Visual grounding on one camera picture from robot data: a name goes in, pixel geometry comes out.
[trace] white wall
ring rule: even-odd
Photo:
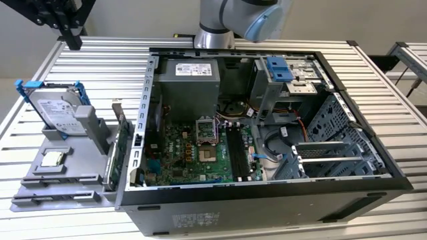
[[[15,78],[0,78],[0,123],[3,122],[3,119],[9,115],[9,112],[17,102],[17,100],[21,97],[19,92],[15,89],[14,83],[17,79]]]
[[[427,0],[295,0],[282,39],[355,40],[370,54],[427,42]]]
[[[197,34],[199,0],[98,0],[87,31],[95,36],[173,37]]]
[[[427,0],[295,0],[282,38],[357,40],[370,54],[395,41],[427,42]],[[98,0],[87,20],[94,36],[195,34],[199,0]],[[31,78],[58,36],[0,3],[0,78]]]
[[[0,2],[0,78],[31,78],[58,36]]]

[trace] motherboard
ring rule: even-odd
[[[218,124],[214,133],[206,124],[202,132],[195,123],[173,123],[166,126],[165,149],[162,156],[149,159],[149,174],[146,182],[151,186],[174,186],[190,184],[231,183],[238,181],[261,181],[261,161],[254,159],[255,140],[250,126],[239,127],[239,135],[245,148],[245,162],[247,179],[239,178],[233,162],[226,125]],[[198,143],[198,133],[206,137],[217,136],[217,143]]]

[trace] ram slot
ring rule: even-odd
[[[227,126],[227,145],[231,162],[234,180],[247,181],[250,176],[250,166],[246,154],[246,146],[242,139],[241,128],[235,125]]]

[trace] metal slatted table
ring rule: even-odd
[[[33,80],[75,82],[87,88],[97,114],[117,124],[111,100],[123,99],[137,119],[150,47],[193,47],[191,38],[86,37],[81,51],[58,42]],[[346,41],[237,41],[238,49],[321,51],[342,79],[381,140],[414,184],[394,199],[347,224],[250,229],[174,236],[173,239],[425,240],[427,239],[427,120],[358,46]],[[145,239],[125,212],[113,207],[11,212],[45,136],[43,123],[21,98],[0,125],[0,239]]]
[[[397,42],[389,51],[427,83],[427,43]]]

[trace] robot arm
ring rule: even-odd
[[[265,41],[283,16],[278,0],[201,0],[201,29],[194,47],[235,48],[234,32],[251,42]]]
[[[97,0],[82,0],[78,9],[74,0],[0,0],[35,24],[47,24],[62,36],[71,50],[81,50],[81,35]],[[253,42],[273,34],[283,10],[278,0],[201,0],[201,29],[194,47],[231,49],[234,32]]]
[[[0,0],[39,26],[47,24],[62,36],[71,50],[81,50],[81,35],[97,0],[82,0],[77,9],[73,0]]]

